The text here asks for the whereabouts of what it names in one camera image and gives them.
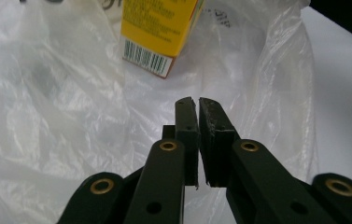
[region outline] black plastic part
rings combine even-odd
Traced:
[[[200,133],[195,103],[191,97],[178,100],[176,108],[176,140],[185,147],[185,185],[199,187],[198,162]]]
[[[231,164],[232,143],[240,138],[222,106],[213,100],[199,99],[200,151],[206,182],[211,187],[227,187]]]
[[[305,187],[261,143],[235,141],[231,160],[241,181],[230,181],[229,189],[233,190],[231,201],[252,202],[252,207],[256,209],[255,219],[246,223],[335,223]],[[237,196],[240,185],[245,189],[241,189]],[[248,198],[235,199],[237,197],[234,195],[248,195]],[[246,217],[244,221],[251,220],[250,214],[244,214],[241,204],[234,207],[230,203],[230,206],[232,210],[237,210],[236,214]]]
[[[342,175],[317,175],[312,192],[338,223],[352,224],[352,180]]]
[[[111,220],[110,223],[123,223],[126,217],[127,210],[132,202],[135,189],[137,188],[138,180],[143,173],[144,167],[134,171],[132,174],[123,179],[123,189],[120,193],[120,198],[117,202],[117,215]]]
[[[163,125],[162,139],[174,138],[176,139],[176,126],[175,125]]]
[[[236,223],[255,223],[257,208],[235,171],[231,172],[226,198]]]
[[[100,173],[87,178],[71,197],[58,224],[99,224],[117,220],[123,188],[119,175]]]
[[[182,223],[184,158],[185,148],[175,139],[152,146],[123,223]]]

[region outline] brass screw hole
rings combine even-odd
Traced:
[[[345,197],[352,197],[352,186],[339,179],[327,179],[327,188]]]
[[[159,147],[162,149],[162,150],[165,150],[165,151],[172,151],[174,149],[176,149],[176,143],[174,142],[163,142],[159,145]]]
[[[114,188],[114,181],[108,178],[98,179],[91,184],[91,193],[105,194]]]
[[[245,151],[250,151],[250,152],[258,151],[259,149],[259,147],[252,142],[244,142],[240,147]]]

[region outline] barcode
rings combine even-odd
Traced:
[[[169,70],[172,58],[145,49],[134,42],[124,38],[123,58],[135,63],[149,72],[165,77]]]

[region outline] yellow box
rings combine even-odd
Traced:
[[[123,59],[167,77],[204,0],[123,0]]]

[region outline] crumpled plastic bag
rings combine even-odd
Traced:
[[[121,59],[108,2],[0,0],[0,223],[55,223],[88,176],[143,166],[186,96],[220,102],[294,176],[315,173],[307,1],[207,0],[167,79]],[[234,222],[199,171],[185,223]]]

